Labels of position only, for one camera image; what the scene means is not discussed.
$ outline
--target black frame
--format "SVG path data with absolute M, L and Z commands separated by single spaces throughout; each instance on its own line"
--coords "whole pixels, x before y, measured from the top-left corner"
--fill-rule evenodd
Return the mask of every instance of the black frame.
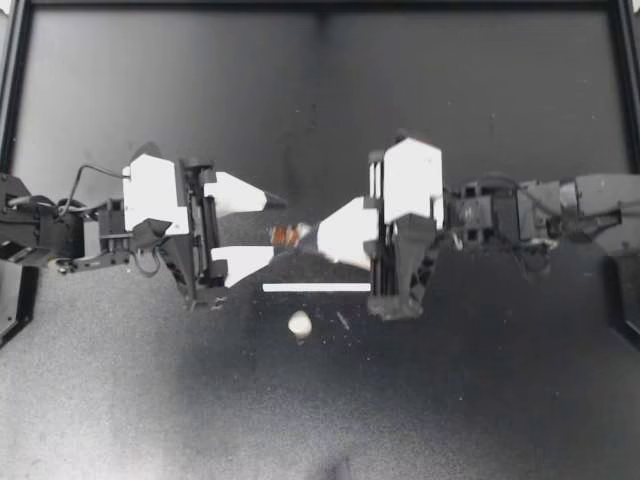
M 599 10 L 609 18 L 618 80 L 623 98 L 626 142 L 640 173 L 640 68 L 631 0 L 13 0 L 0 77 L 0 172 L 9 172 L 27 63 L 33 15 L 38 7 L 216 7 L 220 9 L 421 9 L 421 10 Z M 24 269 L 17 326 L 31 317 L 37 272 Z

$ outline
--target small white object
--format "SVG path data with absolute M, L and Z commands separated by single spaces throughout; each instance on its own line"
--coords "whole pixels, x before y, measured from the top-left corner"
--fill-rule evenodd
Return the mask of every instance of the small white object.
M 221 247 L 211 249 L 212 260 L 227 261 L 225 287 L 232 287 L 243 278 L 266 267 L 273 258 L 273 247 Z
M 171 222 L 165 235 L 189 233 L 186 206 L 178 205 L 175 164 L 170 160 L 140 155 L 122 169 L 124 225 L 130 232 L 146 219 Z
M 387 224 L 413 213 L 432 217 L 438 228 L 442 228 L 444 199 L 440 149 L 413 138 L 389 148 L 384 154 L 382 188 Z
M 306 312 L 299 310 L 289 319 L 289 330 L 296 336 L 298 341 L 304 340 L 311 335 L 311 319 Z
M 369 283 L 263 283 L 264 292 L 370 292 Z
M 265 192 L 226 172 L 216 173 L 215 183 L 204 184 L 204 195 L 216 199 L 218 218 L 238 212 L 261 212 L 267 204 Z
M 364 242 L 378 238 L 378 211 L 356 197 L 318 226 L 318 251 L 334 262 L 371 268 Z

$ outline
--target gray surface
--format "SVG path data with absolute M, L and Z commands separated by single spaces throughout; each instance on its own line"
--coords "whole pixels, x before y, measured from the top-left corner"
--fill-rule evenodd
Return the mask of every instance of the gray surface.
M 149 140 L 212 154 L 291 202 L 225 221 L 243 243 L 362 192 L 367 152 L 400 126 L 444 149 L 451 184 L 624 172 L 608 42 L 595 12 L 42 12 L 15 171 L 55 197 L 83 161 L 117 168 Z M 117 192 L 87 177 L 80 196 Z M 636 479 L 640 354 L 608 325 L 600 265 L 562 248 L 532 284 L 510 258 L 445 253 L 428 318 L 391 325 L 355 295 L 258 292 L 361 278 L 313 259 L 262 272 L 219 315 L 184 312 L 166 271 L 46 272 L 0 351 L 0 478 L 313 479 L 349 457 L 355 479 Z

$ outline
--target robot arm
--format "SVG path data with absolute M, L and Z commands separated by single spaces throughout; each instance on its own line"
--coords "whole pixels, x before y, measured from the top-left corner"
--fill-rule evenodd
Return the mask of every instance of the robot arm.
M 489 173 L 449 190 L 440 150 L 404 138 L 370 156 L 369 184 L 367 197 L 314 227 L 277 227 L 272 241 L 369 270 L 370 313 L 420 316 L 442 248 L 507 252 L 533 274 L 548 270 L 559 242 L 591 241 L 616 260 L 627 322 L 640 331 L 640 176 L 540 183 Z
M 121 177 L 124 198 L 95 207 L 73 199 L 54 203 L 31 195 L 16 177 L 0 177 L 0 260 L 28 267 L 55 264 L 62 274 L 133 261 L 153 276 L 162 259 L 191 308 L 215 308 L 229 287 L 274 256 L 271 246 L 221 247 L 218 218 L 285 204 L 228 173 L 216 172 L 211 162 L 174 163 L 144 153 L 122 175 L 88 167 Z M 93 243 L 90 224 L 98 231 Z M 142 252 L 151 253 L 155 270 L 141 267 Z

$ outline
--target wire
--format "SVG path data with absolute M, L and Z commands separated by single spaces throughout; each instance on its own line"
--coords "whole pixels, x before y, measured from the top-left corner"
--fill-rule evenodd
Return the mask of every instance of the wire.
M 140 265 L 140 259 L 138 258 L 138 255 L 135 252 L 130 251 L 129 253 L 133 257 L 133 262 L 136 264 L 136 267 L 138 268 L 142 276 L 146 278 L 151 278 L 151 277 L 154 277 L 160 271 L 160 259 L 158 258 L 157 247 L 154 247 L 153 249 L 151 249 L 151 257 L 153 258 L 153 261 L 156 265 L 155 269 L 151 271 L 145 270 L 144 268 L 142 268 L 142 265 Z
M 72 206 L 72 202 L 73 200 L 73 196 L 76 193 L 76 189 L 78 188 L 78 184 L 80 183 L 80 177 L 82 176 L 82 172 L 84 171 L 85 168 L 88 168 L 90 170 L 94 170 L 98 173 L 102 173 L 103 175 L 108 175 L 110 177 L 114 177 L 114 178 L 129 178 L 127 175 L 122 175 L 121 173 L 117 173 L 117 172 L 113 172 L 111 170 L 107 170 L 106 168 L 102 168 L 102 167 L 96 167 L 95 165 L 90 165 L 88 163 L 85 163 L 84 165 L 82 165 L 79 169 L 78 169 L 78 173 L 76 173 L 76 178 L 73 181 L 73 185 L 71 186 L 71 191 L 69 192 L 69 196 L 66 198 L 66 203 L 64 205 L 64 207 L 61 207 L 59 212 L 58 212 L 58 216 L 62 217 L 64 216 L 69 209 Z
M 19 205 L 27 204 L 43 205 L 47 207 L 55 206 L 53 201 L 51 201 L 51 199 L 45 197 L 44 195 L 26 195 L 24 197 L 12 198 L 7 202 L 7 206 L 9 207 L 17 207 Z

